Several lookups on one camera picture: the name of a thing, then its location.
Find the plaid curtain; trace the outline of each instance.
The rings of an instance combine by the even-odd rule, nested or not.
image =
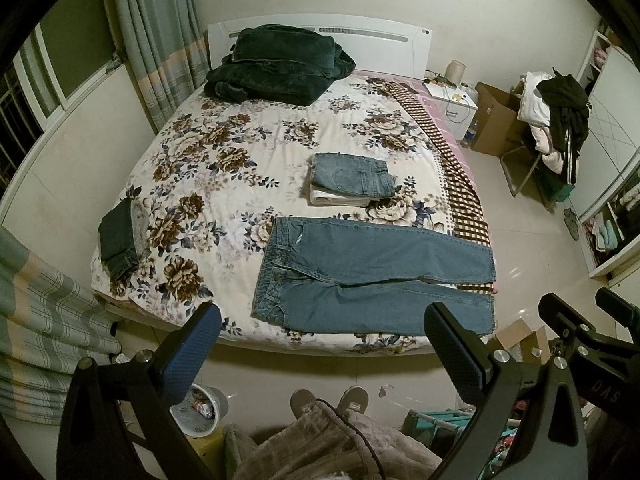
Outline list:
[[[115,0],[127,55],[158,130],[204,82],[207,47],[193,0]]]
[[[0,226],[0,412],[59,424],[78,360],[120,352],[116,320]]]

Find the headboard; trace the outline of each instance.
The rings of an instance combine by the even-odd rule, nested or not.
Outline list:
[[[212,68],[229,54],[238,33],[267,23],[292,25],[325,34],[340,43],[356,62],[356,69],[424,78],[433,33],[406,23],[346,14],[272,14],[209,25]]]

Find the tiled floor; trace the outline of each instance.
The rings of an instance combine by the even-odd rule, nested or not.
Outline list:
[[[562,207],[547,212],[533,184],[513,198],[497,158],[466,152],[476,176],[480,198],[492,230],[498,287],[495,313],[499,326],[525,317],[532,328],[540,296],[553,291],[593,322],[601,333],[613,335],[614,324],[594,304],[597,288],[590,280],[580,246],[564,226]],[[118,330],[125,354],[155,348],[162,333],[135,323]],[[297,388],[337,403],[352,384],[369,393],[367,415],[400,426],[409,408],[438,410],[454,407],[456,392],[433,355],[396,357],[309,357],[260,352],[217,345],[197,382],[224,392],[230,403],[226,422],[236,422],[263,440],[293,421],[289,397]],[[385,395],[380,395],[384,386]]]

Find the nightstand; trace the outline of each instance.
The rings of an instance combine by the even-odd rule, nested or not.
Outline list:
[[[427,92],[436,100],[438,109],[444,115],[449,125],[449,130],[456,140],[462,140],[466,131],[474,120],[478,107],[460,88],[453,89],[448,86],[438,86],[424,83]]]

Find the floral bedspread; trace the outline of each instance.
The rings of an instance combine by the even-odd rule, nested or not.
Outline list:
[[[343,152],[386,160],[396,195],[366,208],[311,206],[309,160]],[[183,325],[212,301],[221,337],[281,349],[397,353],[430,350],[426,337],[292,332],[251,316],[264,249],[276,216],[342,218],[452,234],[440,156],[376,76],[335,82],[309,107],[241,105],[197,90],[138,161],[118,200],[149,214],[150,256],[122,280],[92,258],[92,286]]]

